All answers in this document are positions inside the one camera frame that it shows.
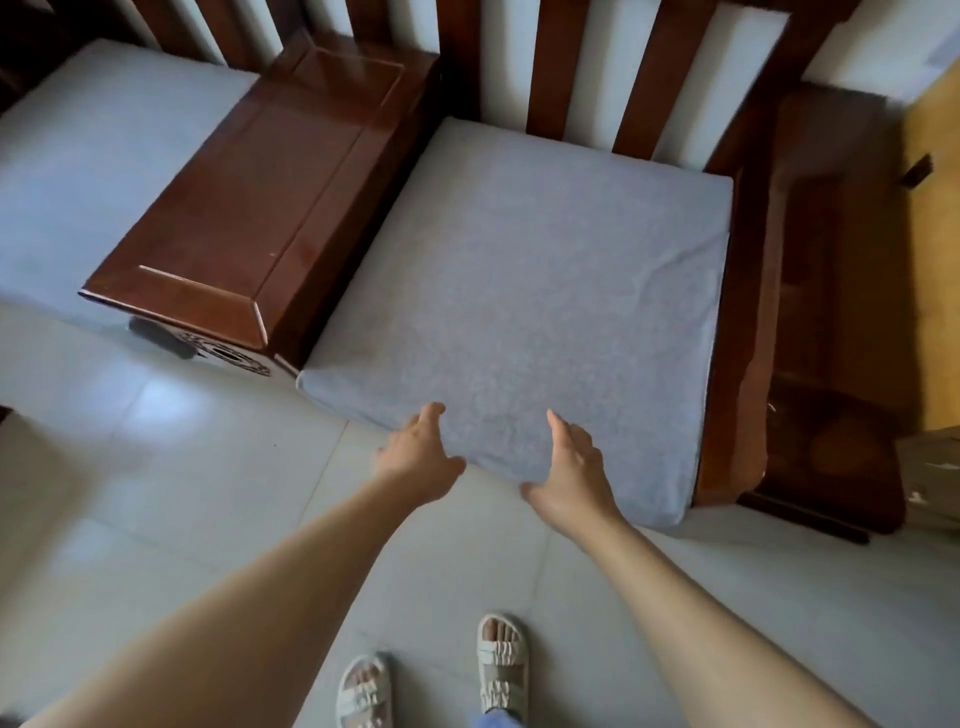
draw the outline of hand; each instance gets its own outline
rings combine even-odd
[[[522,483],[523,499],[547,525],[575,542],[594,524],[625,522],[603,472],[603,455],[579,425],[569,425],[552,409],[546,420],[553,432],[550,475],[542,483]]]
[[[467,468],[462,457],[447,457],[440,439],[440,416],[446,406],[432,401],[402,429],[390,433],[386,448],[378,448],[373,464],[375,480],[400,482],[409,491],[414,507],[438,500]]]

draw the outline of white wall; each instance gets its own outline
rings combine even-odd
[[[135,15],[131,0],[117,0]],[[210,58],[222,62],[195,0],[175,0]],[[240,0],[261,52],[280,42],[266,0]],[[397,42],[439,51],[435,0],[389,0]],[[539,0],[482,0],[484,121],[522,130]],[[346,0],[308,0],[315,21],[351,34]],[[610,149],[633,86],[657,0],[592,0],[567,116],[566,140]],[[702,167],[780,36],[785,16],[721,5],[655,158]],[[936,76],[931,54],[960,25],[960,0],[863,0],[807,70],[811,81],[912,100]]]

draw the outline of gray seat cushion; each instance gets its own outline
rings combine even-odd
[[[123,330],[77,292],[255,80],[96,40],[0,116],[0,298]]]
[[[447,119],[299,387],[385,427],[442,400],[448,451],[517,481],[547,474],[553,407],[628,518],[678,522],[731,200],[728,178]]]

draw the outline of wooden sofa frame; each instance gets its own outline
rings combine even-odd
[[[436,0],[446,113],[480,116],[481,2]],[[167,0],[133,0],[160,48],[203,60]],[[50,0],[53,13],[0,3],[0,104],[10,103],[96,36],[140,43],[110,0]],[[231,67],[264,71],[231,0],[198,0]],[[284,46],[310,38],[300,0],[267,0]],[[649,159],[684,85],[717,0],[661,0],[613,151]],[[858,0],[741,0],[788,12],[785,28],[713,152],[707,171],[734,179],[732,231],[723,279],[694,504],[732,502],[766,468],[767,397],[773,372],[782,236],[768,230],[776,111],[830,31]],[[562,139],[589,0],[540,0],[526,132]],[[347,0],[360,47],[392,45],[386,0]]]

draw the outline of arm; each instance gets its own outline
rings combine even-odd
[[[424,406],[355,495],[181,607],[29,728],[292,725],[380,549],[467,466],[444,453],[443,411]]]
[[[872,725],[630,526],[589,434],[552,411],[547,420],[550,475],[542,485],[524,483],[524,497],[611,580],[692,726]]]

